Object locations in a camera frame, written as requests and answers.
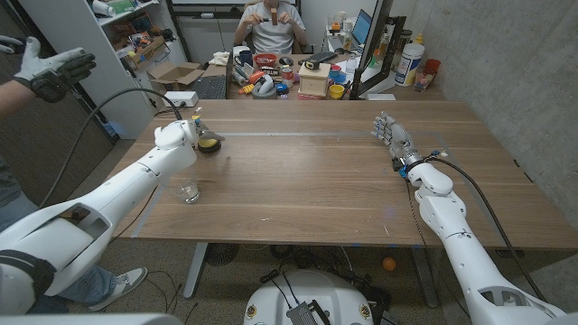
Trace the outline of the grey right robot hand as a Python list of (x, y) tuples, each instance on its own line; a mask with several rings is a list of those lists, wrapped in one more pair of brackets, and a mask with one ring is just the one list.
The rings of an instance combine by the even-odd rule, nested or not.
[(371, 134), (387, 146), (395, 172), (409, 172), (424, 161), (412, 136), (392, 116), (382, 112), (375, 117), (373, 127)]

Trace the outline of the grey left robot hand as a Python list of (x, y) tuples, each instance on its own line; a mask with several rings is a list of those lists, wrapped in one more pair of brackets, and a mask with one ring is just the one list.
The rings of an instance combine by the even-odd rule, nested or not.
[(195, 132), (200, 140), (224, 141), (225, 137), (212, 132), (200, 119), (193, 119)]

